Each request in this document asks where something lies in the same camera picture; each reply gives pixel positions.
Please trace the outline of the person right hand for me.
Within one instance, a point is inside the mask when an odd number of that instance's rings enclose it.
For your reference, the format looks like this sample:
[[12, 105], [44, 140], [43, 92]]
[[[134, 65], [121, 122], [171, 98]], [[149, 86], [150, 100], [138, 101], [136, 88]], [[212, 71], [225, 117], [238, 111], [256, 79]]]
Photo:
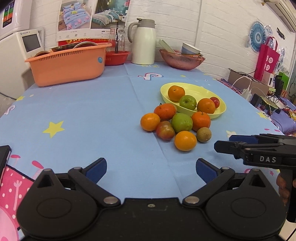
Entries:
[[276, 185], [278, 186], [278, 193], [284, 203], [286, 205], [289, 201], [290, 191], [287, 189], [287, 182], [281, 176], [281, 173], [277, 176]]

